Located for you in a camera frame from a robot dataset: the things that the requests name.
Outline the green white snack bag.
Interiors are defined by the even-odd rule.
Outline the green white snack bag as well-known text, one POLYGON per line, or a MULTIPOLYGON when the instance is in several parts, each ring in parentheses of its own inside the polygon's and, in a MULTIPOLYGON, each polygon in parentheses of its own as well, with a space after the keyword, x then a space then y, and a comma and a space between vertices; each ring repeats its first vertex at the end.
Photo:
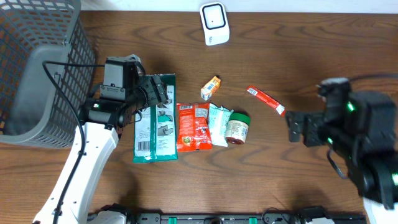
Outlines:
POLYGON ((175 128, 175 74, 158 74, 166 85, 167 101, 135 115, 133 163, 178 159, 175 128))

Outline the small red wrapper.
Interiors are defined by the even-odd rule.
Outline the small red wrapper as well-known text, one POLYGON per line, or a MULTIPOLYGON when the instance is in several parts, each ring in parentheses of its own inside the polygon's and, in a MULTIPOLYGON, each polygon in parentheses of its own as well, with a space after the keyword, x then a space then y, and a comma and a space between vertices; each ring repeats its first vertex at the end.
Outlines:
POLYGON ((272 109, 274 109, 280 116, 285 115, 285 107, 280 104, 277 100, 275 100, 273 97, 268 95, 267 93, 261 91, 260 89, 256 88, 254 85, 249 85, 246 88, 246 91, 253 96, 255 96, 258 100, 261 100, 263 103, 266 105, 270 106, 272 109))

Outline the red snack packet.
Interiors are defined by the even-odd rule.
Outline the red snack packet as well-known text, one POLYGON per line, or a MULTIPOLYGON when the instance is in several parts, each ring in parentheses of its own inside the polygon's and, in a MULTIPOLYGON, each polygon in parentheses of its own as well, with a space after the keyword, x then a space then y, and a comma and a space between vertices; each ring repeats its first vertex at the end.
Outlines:
POLYGON ((178 103, 179 129, 178 152, 204 151, 212 149, 208 126, 209 103, 178 103))

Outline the orange white small packet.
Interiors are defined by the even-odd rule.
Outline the orange white small packet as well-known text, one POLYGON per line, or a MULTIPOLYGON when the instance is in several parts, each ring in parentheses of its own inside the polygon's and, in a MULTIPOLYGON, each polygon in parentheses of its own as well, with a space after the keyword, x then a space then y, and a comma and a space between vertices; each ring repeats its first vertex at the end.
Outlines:
POLYGON ((221 79, 218 76, 214 76, 208 83, 206 83, 200 91, 201 98, 205 101, 209 100, 211 96, 219 89, 221 85, 221 79))

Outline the teal white snack packet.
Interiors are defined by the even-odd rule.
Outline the teal white snack packet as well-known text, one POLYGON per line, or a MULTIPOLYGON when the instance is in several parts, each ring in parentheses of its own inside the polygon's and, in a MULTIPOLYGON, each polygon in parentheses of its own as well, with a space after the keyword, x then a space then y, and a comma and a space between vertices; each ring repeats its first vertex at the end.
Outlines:
POLYGON ((208 128, 210 130, 212 145, 227 147, 225 132, 229 118, 234 110, 217 107, 210 103, 208 111, 208 128))

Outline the green-lid white jar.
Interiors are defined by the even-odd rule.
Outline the green-lid white jar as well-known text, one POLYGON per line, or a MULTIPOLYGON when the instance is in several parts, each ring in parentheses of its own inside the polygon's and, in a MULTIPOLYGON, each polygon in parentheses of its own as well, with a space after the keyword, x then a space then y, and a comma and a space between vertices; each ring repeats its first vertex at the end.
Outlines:
POLYGON ((225 139, 231 144, 244 144, 248 135, 251 119, 242 113, 232 113, 227 123, 225 139))

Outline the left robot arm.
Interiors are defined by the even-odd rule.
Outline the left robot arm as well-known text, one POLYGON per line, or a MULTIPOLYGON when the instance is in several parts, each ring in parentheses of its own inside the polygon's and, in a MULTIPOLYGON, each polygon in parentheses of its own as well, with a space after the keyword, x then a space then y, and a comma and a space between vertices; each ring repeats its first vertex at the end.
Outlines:
POLYGON ((100 98, 82 106, 70 154, 49 199, 34 223, 131 223, 131 212, 107 205, 90 216, 89 208, 105 164, 118 145, 120 132, 132 116, 167 101, 165 83, 158 75, 139 78, 139 84, 121 88, 101 85, 100 98))

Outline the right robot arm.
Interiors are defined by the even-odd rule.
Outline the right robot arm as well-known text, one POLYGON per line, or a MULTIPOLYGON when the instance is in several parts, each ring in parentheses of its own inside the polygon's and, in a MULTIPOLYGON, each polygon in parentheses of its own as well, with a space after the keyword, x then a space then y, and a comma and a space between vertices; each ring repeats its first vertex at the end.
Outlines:
POLYGON ((321 111, 287 111, 291 142, 306 147, 328 146, 346 164, 343 174, 333 159, 329 163, 342 179, 354 183, 371 223, 397 223, 397 106, 380 91, 354 91, 353 82, 397 78, 380 73, 352 78, 329 78, 318 85, 325 102, 321 111))

